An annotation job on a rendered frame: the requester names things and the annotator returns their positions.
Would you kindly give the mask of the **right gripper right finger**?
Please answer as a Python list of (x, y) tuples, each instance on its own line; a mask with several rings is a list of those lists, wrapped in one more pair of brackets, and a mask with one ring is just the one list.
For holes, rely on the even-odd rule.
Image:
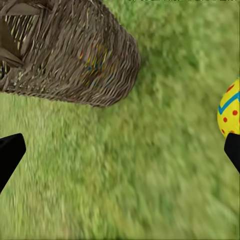
[(240, 173), (240, 135), (228, 133), (225, 138), (224, 151)]

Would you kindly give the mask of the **wicker basket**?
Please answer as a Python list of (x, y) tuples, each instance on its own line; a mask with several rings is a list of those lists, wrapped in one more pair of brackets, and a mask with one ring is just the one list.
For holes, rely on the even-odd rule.
[(0, 0), (0, 92), (108, 108), (141, 68), (137, 38), (101, 0)]

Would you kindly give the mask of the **easter egg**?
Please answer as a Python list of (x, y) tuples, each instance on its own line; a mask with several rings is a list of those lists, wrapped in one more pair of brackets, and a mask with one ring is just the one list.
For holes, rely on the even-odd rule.
[(217, 122), (222, 134), (240, 135), (240, 77), (229, 87), (219, 104)]

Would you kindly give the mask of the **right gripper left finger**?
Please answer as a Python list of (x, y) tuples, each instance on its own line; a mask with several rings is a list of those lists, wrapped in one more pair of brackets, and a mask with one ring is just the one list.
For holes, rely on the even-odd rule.
[(22, 133), (0, 138), (0, 193), (26, 152)]

